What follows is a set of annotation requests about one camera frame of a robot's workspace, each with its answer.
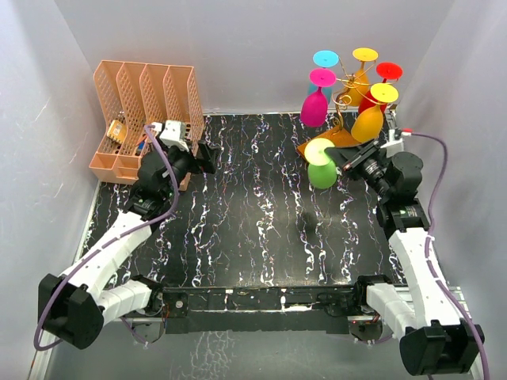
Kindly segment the green wine glass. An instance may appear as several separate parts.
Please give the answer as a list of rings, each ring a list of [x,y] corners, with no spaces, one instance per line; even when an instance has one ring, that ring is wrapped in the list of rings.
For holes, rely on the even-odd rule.
[[[337,181],[337,169],[327,148],[335,145],[324,138],[312,139],[305,147],[303,155],[308,163],[307,173],[311,185],[317,189],[327,189]]]

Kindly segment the yellow-orange wine glass front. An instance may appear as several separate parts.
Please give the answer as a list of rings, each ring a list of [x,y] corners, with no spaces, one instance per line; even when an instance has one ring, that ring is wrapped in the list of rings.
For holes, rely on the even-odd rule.
[[[370,96],[367,99],[373,106],[361,112],[351,128],[351,136],[359,143],[378,138],[384,118],[381,106],[396,101],[398,90],[388,83],[376,83],[371,86]]]

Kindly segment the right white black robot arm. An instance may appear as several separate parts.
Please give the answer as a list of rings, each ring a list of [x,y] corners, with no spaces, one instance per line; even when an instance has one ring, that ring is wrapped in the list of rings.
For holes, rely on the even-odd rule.
[[[343,174],[364,179],[379,196],[377,219],[411,297],[406,302],[385,275],[361,276],[354,307],[363,314],[375,311],[391,329],[409,374],[490,378],[482,327],[446,285],[433,249],[432,213],[417,198],[423,161],[404,150],[391,153],[375,140],[324,152]]]

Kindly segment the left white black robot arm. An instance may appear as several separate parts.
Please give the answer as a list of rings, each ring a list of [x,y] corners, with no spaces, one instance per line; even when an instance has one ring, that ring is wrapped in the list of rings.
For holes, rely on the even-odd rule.
[[[79,261],[60,275],[46,275],[38,286],[36,350],[43,351],[42,332],[75,348],[88,348],[108,323],[133,311],[147,316],[163,307],[161,286],[143,276],[106,290],[113,274],[174,213],[179,186],[190,174],[213,174],[219,146],[198,142],[197,152],[180,150],[154,139],[141,160],[138,179],[125,209],[109,230]]]

